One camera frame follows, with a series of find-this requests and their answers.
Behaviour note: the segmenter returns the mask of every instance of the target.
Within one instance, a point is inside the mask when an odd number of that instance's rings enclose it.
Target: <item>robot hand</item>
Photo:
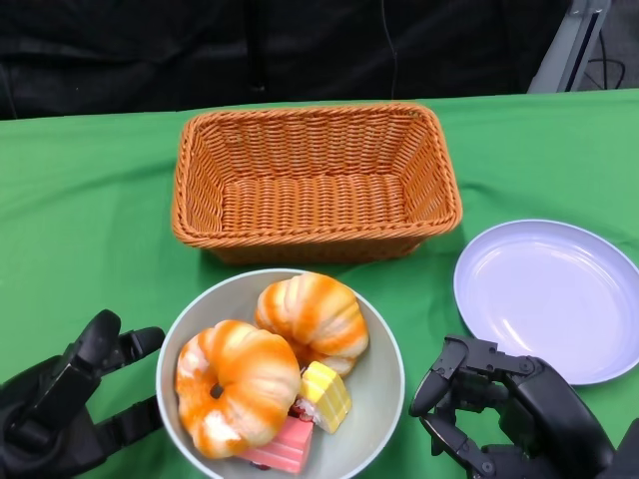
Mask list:
[[[96,315],[62,356],[0,387],[0,479],[66,478],[86,472],[162,426],[155,396],[94,424],[86,402],[102,376],[158,350],[164,332],[120,335],[120,318]]]
[[[486,407],[498,412],[512,445],[479,448],[456,427],[456,410]],[[431,453],[445,451],[472,479],[594,479],[615,456],[597,419],[549,364],[470,337],[446,337],[409,413],[431,435]]]

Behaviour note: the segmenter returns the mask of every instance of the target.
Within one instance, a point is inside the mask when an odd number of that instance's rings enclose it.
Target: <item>orange swirl bun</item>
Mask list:
[[[314,272],[268,286],[258,300],[256,324],[288,341],[302,366],[318,361],[341,376],[368,346],[352,290]]]
[[[205,456],[240,454],[278,434],[300,384],[300,366],[283,338],[224,320],[192,338],[180,353],[180,420]]]

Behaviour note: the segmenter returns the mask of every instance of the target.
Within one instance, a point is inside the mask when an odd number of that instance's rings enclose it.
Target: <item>lavender plate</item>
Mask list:
[[[639,270],[586,230],[540,220],[487,230],[459,257],[454,293],[475,337],[541,357],[572,385],[639,363]]]

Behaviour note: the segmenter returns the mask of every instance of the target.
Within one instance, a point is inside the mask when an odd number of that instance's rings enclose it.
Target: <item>wicker basket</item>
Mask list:
[[[441,127],[417,104],[221,111],[183,132],[173,231],[226,263],[399,257],[460,220]]]

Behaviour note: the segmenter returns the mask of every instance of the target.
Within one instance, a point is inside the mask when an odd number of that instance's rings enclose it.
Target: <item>green tablecloth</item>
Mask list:
[[[639,91],[423,103],[447,136],[461,226],[405,259],[310,266],[355,288],[384,316],[403,354],[406,405],[443,337],[464,333],[453,267],[483,230],[530,217],[569,222],[639,262]],[[120,314],[123,330],[168,330],[196,295],[247,270],[207,260],[171,233],[177,145],[193,114],[0,124],[1,380],[62,352],[101,308]],[[156,357],[107,376],[90,402],[94,417],[153,394]],[[615,444],[639,416],[639,370],[579,392]],[[481,444],[503,439],[495,419],[467,413],[460,424]],[[465,477],[429,448],[418,421],[404,415],[362,477]],[[89,476],[200,477],[164,431]]]

